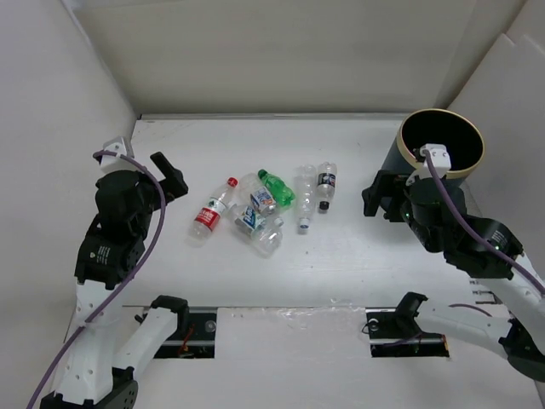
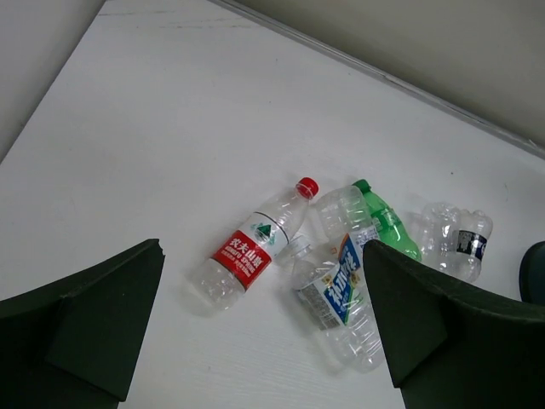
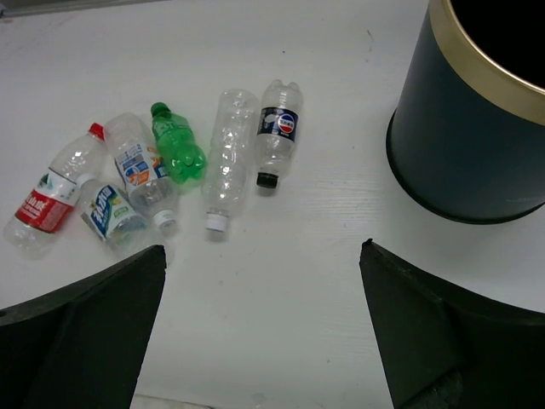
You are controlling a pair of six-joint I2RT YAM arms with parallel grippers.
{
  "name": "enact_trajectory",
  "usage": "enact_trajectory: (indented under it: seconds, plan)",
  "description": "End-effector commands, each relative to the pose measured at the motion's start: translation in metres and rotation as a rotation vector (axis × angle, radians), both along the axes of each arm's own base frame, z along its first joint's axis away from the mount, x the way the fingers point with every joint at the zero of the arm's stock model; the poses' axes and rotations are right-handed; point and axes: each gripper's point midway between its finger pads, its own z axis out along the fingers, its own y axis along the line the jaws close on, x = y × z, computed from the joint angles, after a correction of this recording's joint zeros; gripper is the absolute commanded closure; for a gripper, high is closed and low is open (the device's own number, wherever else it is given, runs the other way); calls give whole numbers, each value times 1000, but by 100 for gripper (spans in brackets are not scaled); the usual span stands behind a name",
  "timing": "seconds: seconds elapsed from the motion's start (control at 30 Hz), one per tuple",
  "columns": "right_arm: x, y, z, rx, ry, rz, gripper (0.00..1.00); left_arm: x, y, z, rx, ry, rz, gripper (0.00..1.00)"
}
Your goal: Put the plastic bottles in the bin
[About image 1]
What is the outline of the red label clear bottle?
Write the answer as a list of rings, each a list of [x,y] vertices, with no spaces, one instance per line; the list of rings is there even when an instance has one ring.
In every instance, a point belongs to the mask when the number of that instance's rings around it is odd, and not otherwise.
[[[238,179],[228,177],[208,196],[188,231],[189,245],[199,247],[210,238],[232,202],[237,186]]]

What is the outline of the blue white label clear bottle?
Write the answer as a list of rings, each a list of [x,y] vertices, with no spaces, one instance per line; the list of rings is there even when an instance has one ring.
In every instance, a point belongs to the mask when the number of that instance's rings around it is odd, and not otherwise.
[[[263,215],[246,204],[234,204],[229,210],[229,216],[235,228],[249,238],[260,232],[267,223]]]

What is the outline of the orange blue label clear bottle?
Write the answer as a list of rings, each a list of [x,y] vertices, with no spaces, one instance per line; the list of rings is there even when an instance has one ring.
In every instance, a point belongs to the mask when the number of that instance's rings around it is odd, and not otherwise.
[[[277,201],[255,173],[243,176],[238,184],[239,197],[263,216],[277,211]]]

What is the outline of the green plastic bottle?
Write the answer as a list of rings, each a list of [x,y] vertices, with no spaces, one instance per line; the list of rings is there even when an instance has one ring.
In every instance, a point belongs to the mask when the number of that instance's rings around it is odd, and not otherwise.
[[[292,205],[295,193],[280,177],[264,169],[259,170],[257,175],[281,208],[289,208]]]

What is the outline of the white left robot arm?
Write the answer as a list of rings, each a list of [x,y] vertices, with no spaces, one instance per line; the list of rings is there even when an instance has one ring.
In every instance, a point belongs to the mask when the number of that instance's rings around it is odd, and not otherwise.
[[[183,174],[161,152],[151,161],[158,180],[133,158],[112,151],[95,153],[130,164],[95,184],[97,213],[77,254],[73,333],[54,357],[28,403],[41,408],[132,408],[139,380],[169,337],[189,330],[185,299],[160,296],[140,318],[140,326],[119,348],[122,294],[154,250],[168,203],[187,195]]]

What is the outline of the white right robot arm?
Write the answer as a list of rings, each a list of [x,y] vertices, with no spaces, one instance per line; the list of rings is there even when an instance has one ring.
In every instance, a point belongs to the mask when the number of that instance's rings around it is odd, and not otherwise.
[[[362,192],[364,215],[385,207],[385,219],[405,223],[430,253],[489,289],[507,308],[507,318],[464,313],[416,292],[399,304],[369,314],[370,337],[385,342],[372,348],[375,357],[409,356],[421,339],[455,337],[487,349],[522,375],[544,380],[544,283],[521,265],[523,245],[503,224],[468,214],[464,192],[433,177],[413,184],[389,170],[377,172]]]

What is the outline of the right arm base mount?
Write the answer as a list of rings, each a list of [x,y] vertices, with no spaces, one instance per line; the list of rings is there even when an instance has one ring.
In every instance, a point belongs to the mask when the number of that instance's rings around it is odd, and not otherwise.
[[[419,330],[397,321],[395,308],[366,308],[364,338],[372,358],[449,358],[446,339],[438,333]]]

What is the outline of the crushed clear bottle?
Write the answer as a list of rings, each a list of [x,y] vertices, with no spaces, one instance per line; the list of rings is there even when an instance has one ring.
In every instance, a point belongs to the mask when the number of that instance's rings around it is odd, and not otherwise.
[[[270,257],[283,241],[284,220],[280,216],[267,218],[253,233],[252,245],[261,256]]]

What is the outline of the tall clear unlabeled bottle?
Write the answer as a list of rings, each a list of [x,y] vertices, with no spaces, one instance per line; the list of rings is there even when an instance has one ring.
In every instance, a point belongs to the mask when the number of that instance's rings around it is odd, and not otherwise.
[[[298,234],[306,234],[316,209],[317,170],[311,164],[300,166],[295,175],[295,215]]]

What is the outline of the dark label black cap bottle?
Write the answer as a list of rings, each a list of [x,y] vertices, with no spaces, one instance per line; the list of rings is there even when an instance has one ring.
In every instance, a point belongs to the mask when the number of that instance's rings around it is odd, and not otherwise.
[[[326,213],[336,192],[337,166],[335,163],[324,162],[318,166],[316,195],[318,210]]]

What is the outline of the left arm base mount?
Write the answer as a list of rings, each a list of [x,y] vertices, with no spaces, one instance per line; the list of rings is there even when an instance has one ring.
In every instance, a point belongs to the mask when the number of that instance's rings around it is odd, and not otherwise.
[[[160,296],[144,307],[135,321],[143,324],[151,308],[167,308],[178,314],[176,331],[155,353],[155,359],[212,359],[215,357],[215,334],[218,308],[189,307],[187,301]]]

